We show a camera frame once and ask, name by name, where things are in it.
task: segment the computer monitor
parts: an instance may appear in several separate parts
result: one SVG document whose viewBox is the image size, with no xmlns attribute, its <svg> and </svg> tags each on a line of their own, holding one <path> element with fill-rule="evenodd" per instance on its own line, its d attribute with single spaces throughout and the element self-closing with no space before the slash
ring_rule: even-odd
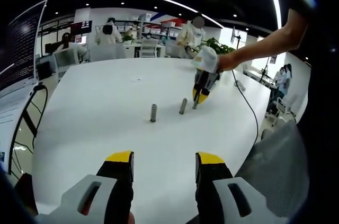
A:
<svg viewBox="0 0 339 224">
<path fill-rule="evenodd" d="M 92 31 L 92 20 L 77 22 L 70 25 L 71 35 L 80 35 Z"/>
</svg>

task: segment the round white table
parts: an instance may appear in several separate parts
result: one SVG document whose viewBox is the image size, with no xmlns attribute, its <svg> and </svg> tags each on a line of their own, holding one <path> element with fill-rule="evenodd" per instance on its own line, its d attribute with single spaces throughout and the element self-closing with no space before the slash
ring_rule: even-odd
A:
<svg viewBox="0 0 339 224">
<path fill-rule="evenodd" d="M 96 174 L 112 153 L 133 150 L 136 223 L 185 223 L 198 214 L 195 153 L 224 159 L 233 174 L 256 136 L 253 113 L 224 72 L 209 98 L 192 109 L 195 68 L 190 60 L 120 59 L 71 67 L 54 91 L 35 141 L 33 188 L 39 213 Z M 270 91 L 235 71 L 259 126 Z M 179 114 L 188 99 L 184 115 Z M 151 123 L 152 104 L 157 121 Z"/>
</svg>

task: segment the green plant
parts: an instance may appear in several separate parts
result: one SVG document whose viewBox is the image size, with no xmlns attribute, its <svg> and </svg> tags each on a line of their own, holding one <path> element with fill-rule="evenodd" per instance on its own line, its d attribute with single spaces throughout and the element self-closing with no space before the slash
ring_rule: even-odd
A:
<svg viewBox="0 0 339 224">
<path fill-rule="evenodd" d="M 122 37 L 122 42 L 126 42 L 129 40 L 134 40 L 132 36 L 130 35 L 125 35 L 124 37 Z"/>
<path fill-rule="evenodd" d="M 202 44 L 199 46 L 199 48 L 201 48 L 201 46 L 207 46 L 207 47 L 211 47 L 213 48 L 217 55 L 223 55 L 225 53 L 230 53 L 232 51 L 234 51 L 234 48 L 230 48 L 227 45 L 224 44 L 220 44 L 216 38 L 210 38 L 206 41 L 202 41 Z"/>
</svg>

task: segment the white protective suit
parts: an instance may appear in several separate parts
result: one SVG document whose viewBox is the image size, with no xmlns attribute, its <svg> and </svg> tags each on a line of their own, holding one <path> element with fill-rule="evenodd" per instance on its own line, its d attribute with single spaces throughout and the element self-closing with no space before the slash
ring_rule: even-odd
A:
<svg viewBox="0 0 339 224">
<path fill-rule="evenodd" d="M 113 22 L 108 22 L 106 25 L 113 26 L 112 34 L 104 34 L 101 27 L 100 31 L 95 36 L 94 41 L 98 45 L 111 45 L 116 43 L 116 39 L 118 42 L 122 42 L 122 37 L 120 32 L 118 31 L 117 27 L 114 25 Z"/>
<path fill-rule="evenodd" d="M 195 48 L 201 44 L 204 37 L 205 31 L 203 29 L 198 29 L 191 22 L 188 22 L 178 34 L 176 43 L 187 43 L 191 47 Z M 187 54 L 184 49 L 181 50 L 179 56 L 180 58 L 193 58 Z"/>
</svg>

